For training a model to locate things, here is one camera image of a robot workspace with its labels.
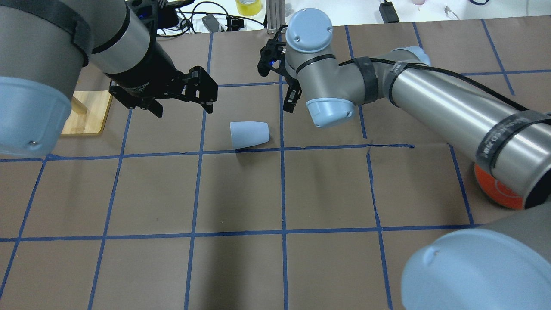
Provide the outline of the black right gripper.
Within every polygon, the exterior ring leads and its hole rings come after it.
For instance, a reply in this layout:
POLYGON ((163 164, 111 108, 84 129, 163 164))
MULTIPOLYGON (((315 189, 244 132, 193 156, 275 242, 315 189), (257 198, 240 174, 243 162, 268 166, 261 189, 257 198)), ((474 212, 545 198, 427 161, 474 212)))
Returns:
POLYGON ((278 37, 268 39, 266 45, 260 49, 260 59, 257 71, 261 77, 267 77, 270 72, 275 72, 285 78, 287 83, 295 83, 297 79, 291 75, 286 67, 287 44, 278 37))

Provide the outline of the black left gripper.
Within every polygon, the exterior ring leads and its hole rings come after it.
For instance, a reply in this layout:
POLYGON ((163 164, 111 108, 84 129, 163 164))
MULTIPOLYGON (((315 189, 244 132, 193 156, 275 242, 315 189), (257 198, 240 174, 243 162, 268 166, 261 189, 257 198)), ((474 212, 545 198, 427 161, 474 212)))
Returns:
POLYGON ((109 92, 126 108, 141 108, 158 118, 164 108, 160 99, 195 102, 212 114, 218 100, 218 84, 200 65, 179 71, 159 43, 152 43, 144 58, 122 73, 106 73, 115 84, 109 92))

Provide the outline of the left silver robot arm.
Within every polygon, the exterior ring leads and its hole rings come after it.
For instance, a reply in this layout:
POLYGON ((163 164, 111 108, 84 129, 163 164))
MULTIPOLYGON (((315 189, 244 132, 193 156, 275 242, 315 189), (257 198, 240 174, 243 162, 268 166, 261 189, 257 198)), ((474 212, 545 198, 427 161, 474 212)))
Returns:
POLYGON ((126 108, 161 118, 161 99, 195 102, 212 113, 218 85, 197 65, 179 71, 157 42, 159 0, 3 0, 0 3, 0 149, 51 153, 70 116, 81 69, 114 82, 126 108))

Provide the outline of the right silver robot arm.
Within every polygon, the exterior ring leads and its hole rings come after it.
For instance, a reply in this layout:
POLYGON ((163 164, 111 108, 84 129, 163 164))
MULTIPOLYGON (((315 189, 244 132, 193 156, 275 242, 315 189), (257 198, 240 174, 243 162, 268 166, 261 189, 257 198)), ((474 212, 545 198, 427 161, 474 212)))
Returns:
POLYGON ((445 234, 415 252, 401 277, 408 310, 550 308, 550 116, 458 73, 434 68, 422 48, 402 47, 341 64, 321 10, 296 12, 285 41, 260 49, 258 73, 288 83, 282 109, 301 94, 313 123, 331 127, 356 106, 387 98, 522 198, 523 211, 445 234))

